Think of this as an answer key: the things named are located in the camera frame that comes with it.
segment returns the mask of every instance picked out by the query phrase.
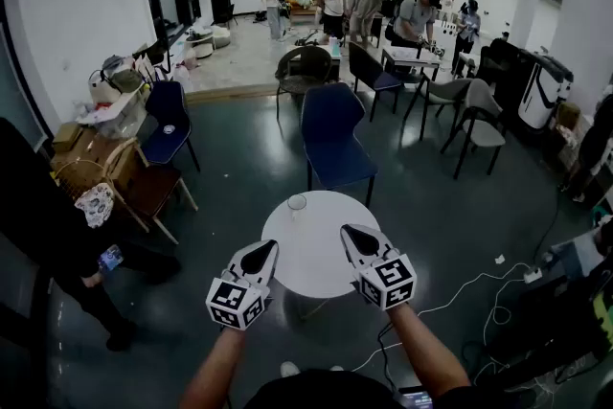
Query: white round table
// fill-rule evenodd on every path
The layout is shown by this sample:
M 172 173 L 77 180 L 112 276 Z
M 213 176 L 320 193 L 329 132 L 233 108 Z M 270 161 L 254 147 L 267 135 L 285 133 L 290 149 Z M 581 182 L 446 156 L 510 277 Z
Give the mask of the white round table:
M 341 240 L 341 227 L 356 223 L 380 230 L 362 203 L 341 193 L 301 193 L 306 206 L 296 212 L 287 200 L 270 214 L 261 239 L 279 243 L 275 278 L 285 288 L 305 297 L 328 299 L 354 291 L 353 266 Z

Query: dark green floor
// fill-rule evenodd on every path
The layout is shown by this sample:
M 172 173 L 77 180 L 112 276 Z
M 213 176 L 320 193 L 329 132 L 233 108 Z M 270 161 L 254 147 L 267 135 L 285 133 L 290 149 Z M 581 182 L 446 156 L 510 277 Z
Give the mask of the dark green floor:
M 370 109 L 370 96 L 361 97 Z M 363 121 L 356 133 L 379 165 L 371 210 L 418 273 L 414 309 L 445 304 L 462 283 L 482 271 L 502 275 L 516 262 L 530 261 L 556 206 L 556 181 L 534 157 L 536 152 L 510 136 L 492 176 L 486 176 L 490 154 L 480 149 L 468 155 L 460 179 L 454 181 L 461 139 L 445 156 L 439 154 L 450 111 L 439 120 L 432 111 L 420 143 L 420 102 L 403 134 L 401 114 L 408 99 L 401 98 L 396 116 L 388 103 L 383 96 L 375 121 Z M 212 277 L 234 251 L 260 239 L 264 222 L 280 202 L 307 188 L 298 113 L 289 97 L 282 97 L 281 104 L 279 125 L 274 98 L 191 108 L 192 142 L 202 173 L 195 171 L 186 148 L 174 165 L 184 172 L 200 210 L 195 213 L 186 203 L 173 200 L 163 216 L 180 241 L 175 254 L 183 271 L 159 286 L 146 285 L 138 273 L 126 270 L 115 272 L 106 283 L 120 311 L 140 327 L 129 352 L 108 352 L 102 327 L 54 289 L 49 380 L 55 406 L 176 406 L 218 332 L 204 303 Z M 363 200 L 366 187 L 364 182 L 341 192 Z M 562 199 L 546 243 L 571 238 L 588 227 L 587 213 Z M 155 250 L 173 250 L 157 231 L 140 235 L 139 240 Z M 501 254 L 506 262 L 496 265 L 494 258 Z M 468 287 L 450 308 L 424 314 L 422 319 L 460 355 L 464 342 L 481 339 L 501 285 L 483 279 Z M 516 297 L 521 288 L 521 284 L 509 286 L 502 303 Z M 305 323 L 298 320 L 297 311 L 307 310 L 312 302 L 298 299 L 276 282 L 272 295 L 270 310 L 249 330 L 232 388 L 234 407 L 244 405 L 263 383 L 276 378 L 286 360 L 302 368 L 355 368 L 377 348 L 375 336 L 385 324 L 384 315 L 357 295 L 330 301 Z M 490 329 L 493 336 L 496 327 Z M 387 341 L 396 338 L 389 334 Z M 417 383 L 401 350 L 391 350 L 390 360 L 397 385 Z M 360 373 L 383 380 L 381 361 L 376 356 Z M 479 367 L 467 368 L 473 373 Z M 556 407 L 588 407 L 604 368 L 564 386 L 556 395 Z

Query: wooden chair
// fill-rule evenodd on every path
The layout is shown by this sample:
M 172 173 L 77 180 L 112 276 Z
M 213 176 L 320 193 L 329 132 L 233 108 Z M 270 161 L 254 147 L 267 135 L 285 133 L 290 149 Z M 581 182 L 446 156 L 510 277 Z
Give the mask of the wooden chair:
M 122 194 L 117 190 L 110 174 L 117 165 L 117 161 L 124 150 L 127 148 L 133 148 L 138 153 L 143 161 L 144 168 L 137 171 L 134 178 L 129 180 L 126 189 L 122 190 Z M 164 234 L 175 244 L 179 242 L 157 216 L 177 185 L 181 187 L 192 207 L 198 211 L 198 207 L 193 201 L 192 195 L 181 178 L 181 172 L 174 168 L 151 166 L 141 150 L 141 147 L 138 145 L 136 138 L 130 138 L 113 150 L 104 163 L 102 176 L 113 189 L 117 199 L 125 205 L 130 214 L 146 232 L 149 231 L 149 228 L 143 222 L 141 216 L 155 222 L 162 232 L 164 232 Z

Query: white shoe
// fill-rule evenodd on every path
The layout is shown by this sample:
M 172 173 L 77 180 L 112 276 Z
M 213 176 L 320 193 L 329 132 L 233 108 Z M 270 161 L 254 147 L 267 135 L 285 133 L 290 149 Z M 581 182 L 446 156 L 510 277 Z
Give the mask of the white shoe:
M 295 376 L 299 373 L 300 369 L 291 361 L 284 361 L 281 364 L 281 378 L 288 378 L 289 376 Z

